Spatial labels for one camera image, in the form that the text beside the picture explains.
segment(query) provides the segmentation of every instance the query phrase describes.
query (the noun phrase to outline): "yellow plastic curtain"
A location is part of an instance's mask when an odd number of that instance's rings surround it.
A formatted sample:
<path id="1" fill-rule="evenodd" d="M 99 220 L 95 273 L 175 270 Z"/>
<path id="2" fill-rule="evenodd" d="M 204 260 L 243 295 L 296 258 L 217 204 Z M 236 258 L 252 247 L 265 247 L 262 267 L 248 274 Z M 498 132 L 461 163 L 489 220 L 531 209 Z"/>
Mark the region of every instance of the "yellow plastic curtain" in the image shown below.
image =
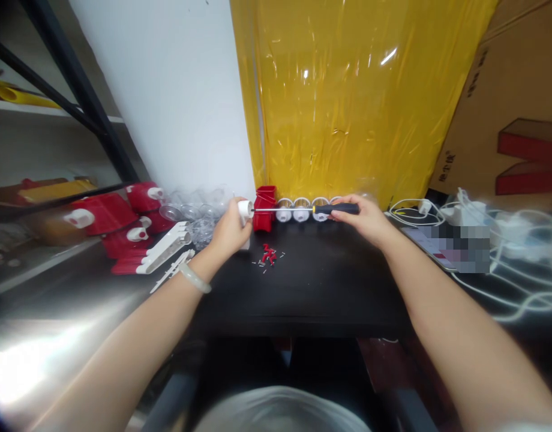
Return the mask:
<path id="1" fill-rule="evenodd" d="M 232 0 L 256 187 L 423 197 L 496 0 Z"/>

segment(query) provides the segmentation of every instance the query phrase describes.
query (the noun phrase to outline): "screwdriver handle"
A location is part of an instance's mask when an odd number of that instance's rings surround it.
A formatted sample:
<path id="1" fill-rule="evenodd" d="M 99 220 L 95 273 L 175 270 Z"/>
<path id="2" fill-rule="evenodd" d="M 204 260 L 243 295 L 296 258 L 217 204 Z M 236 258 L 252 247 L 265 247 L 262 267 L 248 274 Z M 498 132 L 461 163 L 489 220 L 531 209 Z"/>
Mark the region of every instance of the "screwdriver handle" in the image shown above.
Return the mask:
<path id="1" fill-rule="evenodd" d="M 312 208 L 312 213 L 330 214 L 332 210 L 343 211 L 345 213 L 350 213 L 350 214 L 360 213 L 360 207 L 358 207 L 358 204 L 354 204 L 354 203 L 338 203 L 338 204 L 328 204 L 325 206 L 314 206 Z"/>

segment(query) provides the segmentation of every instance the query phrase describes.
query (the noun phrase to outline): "red container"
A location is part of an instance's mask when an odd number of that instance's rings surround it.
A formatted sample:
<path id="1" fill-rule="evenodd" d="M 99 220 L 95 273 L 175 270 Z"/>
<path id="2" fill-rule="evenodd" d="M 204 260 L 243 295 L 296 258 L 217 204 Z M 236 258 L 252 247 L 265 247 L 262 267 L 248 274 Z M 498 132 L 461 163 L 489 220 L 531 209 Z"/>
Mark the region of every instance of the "red container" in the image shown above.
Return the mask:
<path id="1" fill-rule="evenodd" d="M 154 182 L 136 183 L 126 188 L 130 207 L 136 213 L 145 213 L 160 208 L 164 191 Z"/>
<path id="2" fill-rule="evenodd" d="M 94 215 L 94 222 L 85 227 L 89 236 L 117 231 L 138 220 L 138 215 L 117 193 L 86 197 L 74 201 L 72 207 L 88 210 Z"/>
<path id="3" fill-rule="evenodd" d="M 144 213 L 142 214 L 142 216 L 146 216 L 150 219 L 151 224 L 146 228 L 146 231 L 148 231 L 148 234 L 157 234 L 160 232 L 168 231 L 176 224 L 176 222 L 172 222 L 164 218 L 160 214 L 159 209 L 153 210 L 148 213 Z"/>
<path id="4" fill-rule="evenodd" d="M 142 224 L 137 221 L 124 229 L 101 236 L 108 258 L 118 259 L 128 256 L 131 249 L 147 249 L 153 243 L 154 239 L 150 238 L 145 231 L 136 235 L 136 241 L 130 240 L 129 233 L 132 230 L 138 231 L 138 229 L 141 228 Z"/>
<path id="5" fill-rule="evenodd" d="M 256 200 L 254 201 L 254 208 L 257 209 L 269 209 L 276 207 L 276 186 L 261 186 L 256 190 Z M 275 212 L 254 212 L 252 218 L 252 226 L 254 231 L 267 231 L 272 230 L 272 221 L 276 219 Z"/>

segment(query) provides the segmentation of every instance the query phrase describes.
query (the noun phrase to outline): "hand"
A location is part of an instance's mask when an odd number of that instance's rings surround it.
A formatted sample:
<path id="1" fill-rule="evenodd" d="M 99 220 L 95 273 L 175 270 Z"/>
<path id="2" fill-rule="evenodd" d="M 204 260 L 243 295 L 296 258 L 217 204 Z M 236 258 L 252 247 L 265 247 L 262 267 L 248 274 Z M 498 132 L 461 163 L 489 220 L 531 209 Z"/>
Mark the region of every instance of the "hand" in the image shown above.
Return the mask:
<path id="1" fill-rule="evenodd" d="M 335 221 L 346 222 L 372 243 L 380 247 L 385 241 L 392 238 L 396 228 L 388 221 L 378 204 L 359 195 L 347 195 L 334 200 L 334 203 L 350 202 L 358 204 L 360 214 L 352 215 L 338 210 L 332 211 L 331 218 Z"/>
<path id="2" fill-rule="evenodd" d="M 252 234 L 252 221 L 248 220 L 242 227 L 238 202 L 245 198 L 232 198 L 228 204 L 228 210 L 220 218 L 214 229 L 214 235 L 210 242 L 211 248 L 224 255 L 226 259 L 237 252 L 250 238 Z"/>

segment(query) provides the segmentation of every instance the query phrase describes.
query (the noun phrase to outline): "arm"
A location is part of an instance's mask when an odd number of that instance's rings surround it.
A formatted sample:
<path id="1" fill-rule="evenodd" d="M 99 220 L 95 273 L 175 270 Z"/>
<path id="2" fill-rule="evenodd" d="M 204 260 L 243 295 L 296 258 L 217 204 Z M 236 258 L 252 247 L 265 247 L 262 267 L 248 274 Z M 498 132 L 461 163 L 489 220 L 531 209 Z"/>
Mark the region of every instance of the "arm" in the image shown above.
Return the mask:
<path id="1" fill-rule="evenodd" d="M 512 338 L 396 229 L 378 206 L 351 195 L 359 215 L 332 212 L 382 250 L 412 325 L 466 430 L 510 422 L 552 424 L 552 394 Z"/>
<path id="2" fill-rule="evenodd" d="M 230 202 L 212 242 L 189 264 L 208 283 L 250 237 L 252 226 L 249 222 L 241 227 L 238 201 Z M 202 293 L 181 273 L 166 282 L 110 334 L 36 430 L 124 430 L 201 298 Z"/>

